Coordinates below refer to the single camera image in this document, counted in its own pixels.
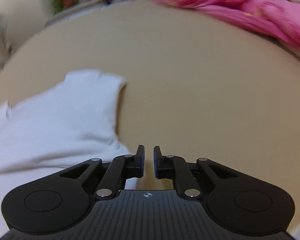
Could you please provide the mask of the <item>white garment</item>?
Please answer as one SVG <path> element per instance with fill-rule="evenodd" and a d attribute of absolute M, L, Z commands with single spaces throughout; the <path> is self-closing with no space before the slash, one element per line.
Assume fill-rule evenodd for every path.
<path fill-rule="evenodd" d="M 116 135 L 123 77 L 76 70 L 40 94 L 0 105 L 0 174 L 70 167 L 128 153 Z"/>

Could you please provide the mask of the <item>pink quilt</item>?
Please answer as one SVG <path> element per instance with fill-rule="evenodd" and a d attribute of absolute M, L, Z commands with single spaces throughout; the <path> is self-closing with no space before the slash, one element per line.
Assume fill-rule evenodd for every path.
<path fill-rule="evenodd" d="M 287 0 L 150 0 L 193 9 L 300 50 L 300 3 Z"/>

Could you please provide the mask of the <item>potted green plant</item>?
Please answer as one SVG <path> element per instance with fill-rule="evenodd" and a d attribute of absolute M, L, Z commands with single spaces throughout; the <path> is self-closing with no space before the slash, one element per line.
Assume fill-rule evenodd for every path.
<path fill-rule="evenodd" d="M 66 9 L 69 9 L 79 3 L 79 0 L 53 0 L 52 6 L 54 13 L 60 13 Z"/>

